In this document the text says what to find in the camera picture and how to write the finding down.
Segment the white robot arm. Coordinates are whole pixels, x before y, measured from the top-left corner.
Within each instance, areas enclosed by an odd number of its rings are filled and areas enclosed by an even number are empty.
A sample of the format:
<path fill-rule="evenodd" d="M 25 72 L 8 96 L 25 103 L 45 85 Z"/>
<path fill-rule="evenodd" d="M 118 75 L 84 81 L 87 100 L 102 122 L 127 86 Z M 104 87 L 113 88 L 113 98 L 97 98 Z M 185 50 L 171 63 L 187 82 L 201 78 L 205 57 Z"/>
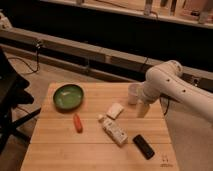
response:
<path fill-rule="evenodd" d="M 192 108 L 202 118 L 213 124 L 213 93 L 193 86 L 181 79 L 182 65 L 170 60 L 149 68 L 138 97 L 144 104 L 154 103 L 161 94 L 168 95 Z"/>

